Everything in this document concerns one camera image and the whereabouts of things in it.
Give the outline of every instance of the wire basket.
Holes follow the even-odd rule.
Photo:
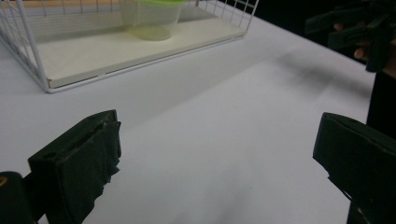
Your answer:
[[[259,0],[187,1],[164,41],[134,37],[125,0],[0,1],[0,40],[46,92],[64,91],[246,34]]]

